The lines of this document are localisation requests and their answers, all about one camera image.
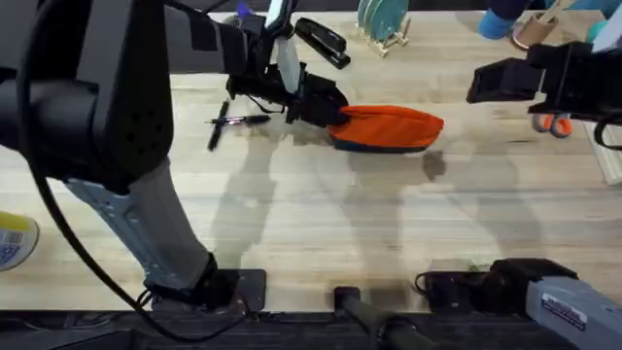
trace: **green plate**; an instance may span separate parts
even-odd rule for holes
[[[387,35],[398,32],[407,11],[408,0],[380,1],[367,23],[369,36],[373,40],[384,41]]]
[[[361,0],[361,2],[359,2],[359,28],[363,29],[365,28],[365,11],[367,10],[367,4],[369,4],[369,0]]]
[[[365,9],[365,15],[364,15],[364,24],[365,24],[365,32],[367,32],[368,34],[371,33],[371,27],[369,26],[371,23],[371,15],[373,15],[373,12],[376,10],[376,8],[378,7],[378,5],[380,5],[380,2],[382,2],[383,0],[369,0],[369,2],[367,3],[367,8]]]

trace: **blue trim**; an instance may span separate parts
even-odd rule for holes
[[[401,155],[407,153],[417,153],[423,152],[428,147],[380,147],[380,146],[369,146],[365,144],[360,144],[354,141],[347,140],[339,140],[332,137],[332,141],[334,143],[334,148],[339,151],[347,151],[347,152],[359,152],[359,153],[374,153],[374,154],[383,154],[383,155]]]
[[[503,19],[489,9],[484,18],[479,22],[477,31],[484,38],[498,40],[509,32],[514,21],[513,19]]]

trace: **label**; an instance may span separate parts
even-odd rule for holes
[[[585,332],[587,315],[583,312],[547,293],[542,294],[542,307],[578,330]]]

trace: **can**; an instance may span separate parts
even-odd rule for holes
[[[23,263],[39,241],[39,227],[30,218],[0,212],[0,272]]]

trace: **white sticker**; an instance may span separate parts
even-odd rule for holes
[[[587,315],[583,312],[547,293],[542,294],[542,307],[570,323],[578,330],[585,332]]]
[[[4,238],[0,239],[0,242],[5,244],[19,244],[22,238],[23,232],[5,231]]]

